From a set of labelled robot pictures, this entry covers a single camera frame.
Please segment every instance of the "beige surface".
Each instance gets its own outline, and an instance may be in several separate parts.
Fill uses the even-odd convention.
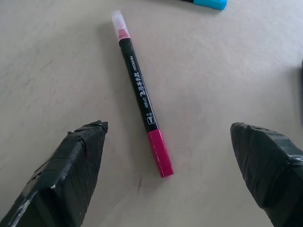
[[[229,129],[303,147],[302,0],[0,2],[0,217],[68,130],[109,121],[84,227],[270,227]],[[176,174],[159,178],[110,22],[121,9]]]

